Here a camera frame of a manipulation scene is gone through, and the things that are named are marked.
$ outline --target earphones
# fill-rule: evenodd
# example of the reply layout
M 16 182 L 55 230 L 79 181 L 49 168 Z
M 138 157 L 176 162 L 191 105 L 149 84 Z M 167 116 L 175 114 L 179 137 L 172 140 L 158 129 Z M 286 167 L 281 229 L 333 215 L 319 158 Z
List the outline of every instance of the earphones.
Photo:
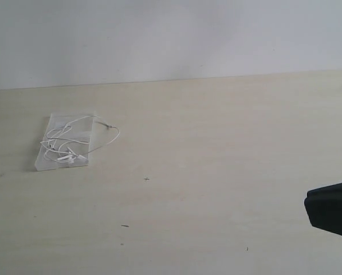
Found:
M 89 144 L 89 142 L 81 142 L 79 140 L 75 140 L 75 139 L 65 139 L 62 138 L 62 136 L 68 132 L 70 132 L 72 130 L 72 124 L 82 120 L 82 119 L 86 119 L 88 117 L 94 117 L 94 118 L 98 118 L 101 120 L 101 123 L 103 125 L 105 125 L 107 127 L 107 129 L 113 128 L 117 130 L 117 135 L 110 140 L 108 143 L 105 143 L 99 147 L 96 147 L 92 150 L 89 150 L 88 152 L 86 152 L 83 155 L 87 155 L 95 150 L 98 150 L 99 148 L 102 148 L 106 145 L 109 145 L 110 143 L 114 142 L 120 135 L 120 130 L 112 125 L 109 125 L 102 117 L 100 116 L 96 116 L 96 115 L 89 115 L 89 116 L 83 116 L 80 117 L 76 120 L 70 121 L 68 123 L 66 123 L 64 126 L 62 127 L 57 127 L 57 128 L 53 128 L 50 131 L 48 131 L 45 135 L 47 140 L 41 141 L 41 145 L 43 146 L 44 149 L 46 149 L 46 152 L 44 153 L 44 159 L 45 160 L 51 160 L 57 163 L 69 163 L 69 164 L 73 164 L 75 161 L 81 161 L 81 162 L 85 162 L 88 159 L 86 157 L 84 157 L 83 155 L 79 155 L 77 153 L 75 153 L 69 146 L 66 146 L 69 143 L 78 143 L 78 144 Z M 65 142 L 62 143 L 57 149 L 56 149 L 56 143 L 58 140 L 64 140 Z M 58 157 L 56 159 L 51 158 L 50 156 L 48 156 L 49 152 L 54 152 L 58 154 Z

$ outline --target wooden table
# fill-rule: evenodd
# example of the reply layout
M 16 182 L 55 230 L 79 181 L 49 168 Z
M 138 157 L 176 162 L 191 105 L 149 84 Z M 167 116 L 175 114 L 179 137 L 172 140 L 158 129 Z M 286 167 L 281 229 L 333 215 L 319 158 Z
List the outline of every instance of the wooden table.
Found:
M 37 172 L 67 108 L 121 136 Z M 0 91 L 0 274 L 342 275 L 303 205 L 339 182 L 342 71 Z

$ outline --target white wall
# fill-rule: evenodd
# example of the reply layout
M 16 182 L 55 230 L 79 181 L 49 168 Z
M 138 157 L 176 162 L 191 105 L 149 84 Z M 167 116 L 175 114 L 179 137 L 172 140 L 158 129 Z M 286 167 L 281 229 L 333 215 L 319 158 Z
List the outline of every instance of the white wall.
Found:
M 342 68 L 342 0 L 0 0 L 0 89 Z

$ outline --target black object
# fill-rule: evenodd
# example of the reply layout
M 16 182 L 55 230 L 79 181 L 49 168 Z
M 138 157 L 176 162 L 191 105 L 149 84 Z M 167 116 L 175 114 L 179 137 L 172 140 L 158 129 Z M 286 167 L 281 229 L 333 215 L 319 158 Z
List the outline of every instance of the black object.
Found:
M 308 191 L 304 205 L 312 226 L 342 235 L 342 183 Z

